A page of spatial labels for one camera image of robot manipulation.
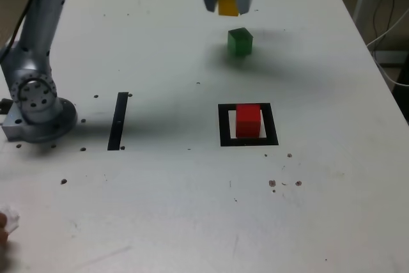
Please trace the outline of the person's hand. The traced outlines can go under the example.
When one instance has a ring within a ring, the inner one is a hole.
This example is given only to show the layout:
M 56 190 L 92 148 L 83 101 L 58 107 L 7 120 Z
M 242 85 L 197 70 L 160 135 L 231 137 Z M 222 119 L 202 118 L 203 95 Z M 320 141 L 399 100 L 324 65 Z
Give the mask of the person's hand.
M 5 230 L 7 224 L 7 216 L 0 213 L 0 245 L 5 246 L 8 241 L 8 232 Z

